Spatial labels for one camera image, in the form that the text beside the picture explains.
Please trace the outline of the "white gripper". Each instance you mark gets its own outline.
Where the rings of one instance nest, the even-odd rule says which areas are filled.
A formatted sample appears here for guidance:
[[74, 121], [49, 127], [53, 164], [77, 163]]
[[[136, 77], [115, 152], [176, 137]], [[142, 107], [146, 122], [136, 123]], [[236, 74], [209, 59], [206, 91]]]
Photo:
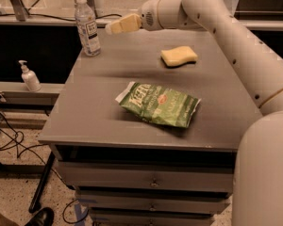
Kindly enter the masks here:
[[139, 14], [132, 13], [106, 25], [108, 34], [121, 34], [138, 31], [141, 26], [148, 31], [161, 30], [158, 20], [159, 0], [149, 0], [139, 8]]

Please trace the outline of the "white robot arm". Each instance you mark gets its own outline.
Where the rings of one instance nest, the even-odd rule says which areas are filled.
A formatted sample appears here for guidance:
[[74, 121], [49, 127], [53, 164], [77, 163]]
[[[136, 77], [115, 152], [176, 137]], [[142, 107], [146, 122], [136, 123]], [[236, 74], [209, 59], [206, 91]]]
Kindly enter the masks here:
[[216, 40], [262, 113], [239, 145], [232, 226], [283, 226], [283, 58], [234, 18], [224, 0], [149, 0], [106, 30], [197, 26]]

